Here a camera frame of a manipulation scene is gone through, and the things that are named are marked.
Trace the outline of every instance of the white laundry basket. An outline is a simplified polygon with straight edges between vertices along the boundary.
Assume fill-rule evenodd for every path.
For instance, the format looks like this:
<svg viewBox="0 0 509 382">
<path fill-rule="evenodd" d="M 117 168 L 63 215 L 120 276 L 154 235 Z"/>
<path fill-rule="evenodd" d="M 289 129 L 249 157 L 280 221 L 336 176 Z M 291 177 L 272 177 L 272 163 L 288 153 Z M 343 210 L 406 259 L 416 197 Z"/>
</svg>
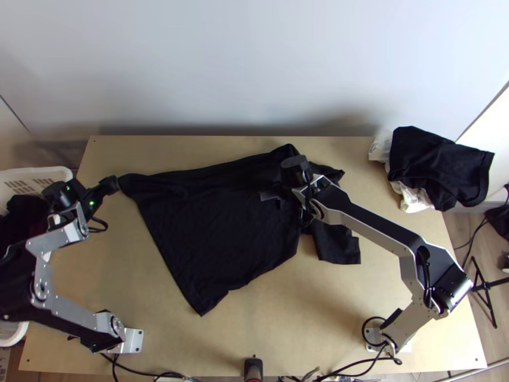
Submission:
<svg viewBox="0 0 509 382">
<path fill-rule="evenodd" d="M 73 173 L 66 167 L 28 167 L 0 171 L 0 215 L 6 215 L 7 202 L 14 195 L 40 194 L 56 181 L 69 181 Z M 28 322 L 0 321 L 0 347 L 17 343 L 28 329 Z"/>
</svg>

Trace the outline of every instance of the wooden floor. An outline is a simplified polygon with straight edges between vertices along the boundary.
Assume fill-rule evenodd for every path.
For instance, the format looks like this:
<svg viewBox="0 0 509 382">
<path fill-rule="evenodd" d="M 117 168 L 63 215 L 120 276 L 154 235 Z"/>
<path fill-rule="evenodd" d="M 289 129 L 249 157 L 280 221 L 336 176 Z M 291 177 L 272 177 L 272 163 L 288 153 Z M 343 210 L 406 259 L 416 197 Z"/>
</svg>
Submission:
<svg viewBox="0 0 509 382">
<path fill-rule="evenodd" d="M 483 215 L 474 214 L 443 214 L 449 236 L 453 246 L 467 242 L 475 227 L 480 223 Z M 474 254 L 487 281 L 494 281 L 507 276 L 499 270 L 499 261 L 502 251 L 509 251 L 509 243 L 500 237 L 495 230 L 487 224 L 476 235 L 472 254 Z M 456 251 L 456 257 L 463 261 L 466 248 Z M 473 279 L 475 270 L 469 262 L 467 273 Z M 475 294 L 471 294 L 471 306 L 482 340 L 484 352 L 488 363 L 509 357 L 509 284 L 497 286 L 490 291 L 495 308 L 498 329 L 491 325 L 487 309 L 479 302 Z M 14 349 L 11 356 L 10 368 L 6 382 L 110 382 L 111 376 L 84 376 L 79 374 L 53 374 L 45 372 L 20 372 L 17 365 L 21 349 Z M 388 382 L 432 382 L 447 377 L 446 372 L 393 374 L 377 376 Z M 120 382 L 151 381 L 148 377 L 119 376 Z M 240 382 L 241 378 L 206 378 L 204 382 Z M 509 365 L 478 374 L 464 379 L 466 382 L 507 382 L 509 381 Z"/>
</svg>

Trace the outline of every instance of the white cloth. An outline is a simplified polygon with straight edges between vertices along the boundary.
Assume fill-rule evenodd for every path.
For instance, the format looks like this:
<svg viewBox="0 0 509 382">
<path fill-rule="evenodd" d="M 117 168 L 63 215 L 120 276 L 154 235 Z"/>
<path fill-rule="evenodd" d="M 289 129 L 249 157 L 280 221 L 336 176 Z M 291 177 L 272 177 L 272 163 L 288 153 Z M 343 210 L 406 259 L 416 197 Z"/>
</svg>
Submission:
<svg viewBox="0 0 509 382">
<path fill-rule="evenodd" d="M 376 160 L 385 164 L 386 172 L 389 173 L 389 153 L 393 142 L 393 132 L 381 131 L 371 144 L 368 152 L 369 160 Z M 427 208 L 435 208 L 423 188 L 410 188 L 400 181 L 390 182 L 394 192 L 403 196 L 400 209 L 407 213 L 415 213 Z"/>
</svg>

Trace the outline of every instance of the black cloth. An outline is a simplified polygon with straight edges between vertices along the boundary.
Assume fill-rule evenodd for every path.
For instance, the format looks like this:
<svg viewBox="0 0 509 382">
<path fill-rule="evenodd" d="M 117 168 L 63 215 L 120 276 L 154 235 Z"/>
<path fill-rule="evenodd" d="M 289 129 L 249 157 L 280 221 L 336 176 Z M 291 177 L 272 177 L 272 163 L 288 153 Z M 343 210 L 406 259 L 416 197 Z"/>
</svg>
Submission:
<svg viewBox="0 0 509 382">
<path fill-rule="evenodd" d="M 186 300 L 206 314 L 229 290 L 279 266 L 296 253 L 300 203 L 291 195 L 261 201 L 280 184 L 280 163 L 298 155 L 292 145 L 215 166 L 155 175 L 119 177 L 132 198 Z M 311 164 L 338 181 L 343 171 Z M 360 260 L 358 239 L 341 226 L 313 221 L 320 259 Z"/>
<path fill-rule="evenodd" d="M 0 259 L 11 244 L 46 232 L 48 205 L 40 197 L 14 195 L 7 202 L 9 213 L 0 220 Z"/>
<path fill-rule="evenodd" d="M 387 178 L 425 189 L 440 211 L 456 201 L 473 207 L 486 198 L 493 156 L 414 126 L 399 127 L 393 132 Z"/>
</svg>

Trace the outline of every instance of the black robot arm segment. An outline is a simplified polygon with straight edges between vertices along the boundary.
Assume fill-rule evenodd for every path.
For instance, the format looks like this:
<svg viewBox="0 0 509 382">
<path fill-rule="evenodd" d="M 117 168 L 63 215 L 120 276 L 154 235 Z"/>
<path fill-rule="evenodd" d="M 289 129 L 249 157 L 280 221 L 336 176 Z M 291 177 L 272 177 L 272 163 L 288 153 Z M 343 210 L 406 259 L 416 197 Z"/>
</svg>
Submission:
<svg viewBox="0 0 509 382">
<path fill-rule="evenodd" d="M 72 180 L 54 183 L 43 191 L 51 206 L 47 232 L 10 245 L 0 260 L 0 319 L 41 323 L 79 338 L 92 352 L 141 350 L 142 330 L 125 328 L 109 311 L 94 313 L 57 295 L 51 266 L 44 258 L 48 252 L 88 238 L 87 221 L 102 198 L 115 192 L 115 183 L 113 176 L 86 189 Z"/>
<path fill-rule="evenodd" d="M 313 174 L 303 155 L 285 160 L 281 171 L 283 184 L 314 218 L 344 225 L 399 257 L 401 279 L 412 292 L 412 302 L 405 310 L 397 309 L 379 328 L 393 354 L 432 318 L 447 316 L 472 288 L 446 249 L 352 203 L 338 185 Z"/>
</svg>

